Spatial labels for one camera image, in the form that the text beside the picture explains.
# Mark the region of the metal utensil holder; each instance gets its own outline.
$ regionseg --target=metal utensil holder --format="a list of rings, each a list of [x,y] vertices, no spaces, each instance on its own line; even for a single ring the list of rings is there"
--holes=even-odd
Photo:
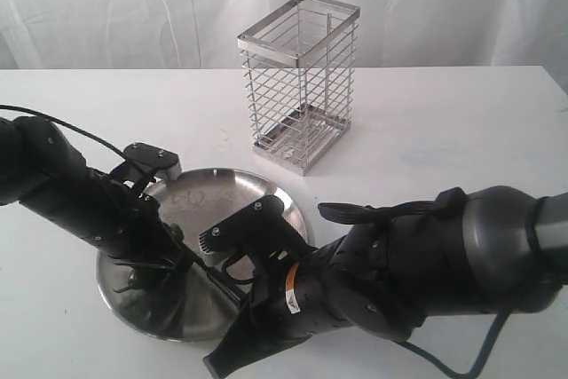
[[[238,36],[256,153],[304,175],[350,128],[359,15],[290,0]]]

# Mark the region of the white curtain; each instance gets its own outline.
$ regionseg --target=white curtain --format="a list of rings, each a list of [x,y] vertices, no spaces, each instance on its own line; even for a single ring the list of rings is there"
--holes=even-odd
[[[239,67],[287,0],[0,0],[0,68]],[[568,0],[340,0],[359,67],[543,65],[568,89]]]

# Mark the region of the robotic arm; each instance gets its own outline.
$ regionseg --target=robotic arm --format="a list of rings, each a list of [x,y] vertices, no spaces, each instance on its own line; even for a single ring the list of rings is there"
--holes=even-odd
[[[265,196],[200,236],[201,249],[217,254],[218,265],[207,266],[144,194],[154,176],[176,177],[175,154],[131,145],[126,162],[105,174],[88,168],[40,117],[0,118],[0,150],[0,205],[19,201],[114,262],[151,272],[138,288],[152,291],[198,264],[240,305],[205,358],[216,378],[350,326],[398,343],[450,377],[477,377],[507,317],[544,310],[568,278],[568,193],[535,200],[499,186],[472,194],[455,188],[391,208],[322,203],[325,219],[353,227],[320,249],[282,219],[278,198]],[[224,276],[244,256],[255,266],[247,294]],[[428,316],[476,313],[497,315],[467,374],[407,341]]]

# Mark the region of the table surface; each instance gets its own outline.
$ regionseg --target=table surface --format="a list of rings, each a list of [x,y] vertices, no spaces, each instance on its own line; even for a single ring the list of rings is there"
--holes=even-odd
[[[31,107],[117,146],[144,141],[179,154],[185,170],[250,170],[297,201],[316,244],[346,231],[320,201],[375,206],[493,185],[533,196],[568,190],[568,98],[541,67],[358,69],[352,128],[301,178],[251,151],[240,70],[0,71],[0,103]],[[13,118],[2,112],[0,115]],[[119,159],[66,132],[88,163]],[[0,209],[0,377],[209,378],[217,342],[142,336],[105,306],[93,248],[17,205]],[[490,316],[427,319],[412,341],[465,371]],[[514,316],[484,378],[565,378],[568,294]],[[393,343],[350,328],[242,369],[246,377],[443,377]]]

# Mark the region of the stainless steel wire rack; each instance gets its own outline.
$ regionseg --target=stainless steel wire rack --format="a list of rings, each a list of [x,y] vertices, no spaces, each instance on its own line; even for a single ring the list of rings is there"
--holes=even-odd
[[[350,128],[359,15],[290,0],[238,36],[256,153],[304,175]]]

